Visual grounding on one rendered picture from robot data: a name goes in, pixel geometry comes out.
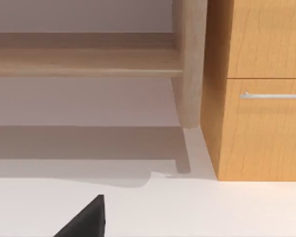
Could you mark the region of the plain wooden drawer front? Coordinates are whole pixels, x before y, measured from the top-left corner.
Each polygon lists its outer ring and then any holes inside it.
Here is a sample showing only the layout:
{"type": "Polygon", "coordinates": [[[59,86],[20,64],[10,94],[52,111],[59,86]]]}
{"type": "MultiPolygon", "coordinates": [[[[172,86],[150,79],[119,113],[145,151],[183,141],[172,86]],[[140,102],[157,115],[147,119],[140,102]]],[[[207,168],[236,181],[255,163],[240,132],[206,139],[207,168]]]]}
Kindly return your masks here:
{"type": "Polygon", "coordinates": [[[296,78],[296,0],[234,0],[228,76],[296,78]]]}

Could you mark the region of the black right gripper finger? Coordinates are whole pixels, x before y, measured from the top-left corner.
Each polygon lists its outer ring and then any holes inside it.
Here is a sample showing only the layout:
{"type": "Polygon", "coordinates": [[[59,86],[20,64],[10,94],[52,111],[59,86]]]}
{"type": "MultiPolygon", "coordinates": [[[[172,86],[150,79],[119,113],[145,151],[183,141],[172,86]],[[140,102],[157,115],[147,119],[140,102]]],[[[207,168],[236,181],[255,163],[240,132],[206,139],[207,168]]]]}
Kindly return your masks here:
{"type": "Polygon", "coordinates": [[[97,195],[53,237],[105,237],[105,197],[97,195]]]}

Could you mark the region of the orange wooden cupboard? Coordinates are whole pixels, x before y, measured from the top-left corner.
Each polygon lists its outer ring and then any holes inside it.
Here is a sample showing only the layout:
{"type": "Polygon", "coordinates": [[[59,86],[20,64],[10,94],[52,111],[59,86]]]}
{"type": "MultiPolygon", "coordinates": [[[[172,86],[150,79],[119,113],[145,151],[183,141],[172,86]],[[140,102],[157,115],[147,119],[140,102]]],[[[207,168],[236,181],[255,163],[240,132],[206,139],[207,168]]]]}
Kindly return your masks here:
{"type": "Polygon", "coordinates": [[[229,79],[296,79],[296,78],[230,78],[228,76],[234,0],[208,0],[205,42],[201,128],[218,178],[222,124],[229,79]]]}

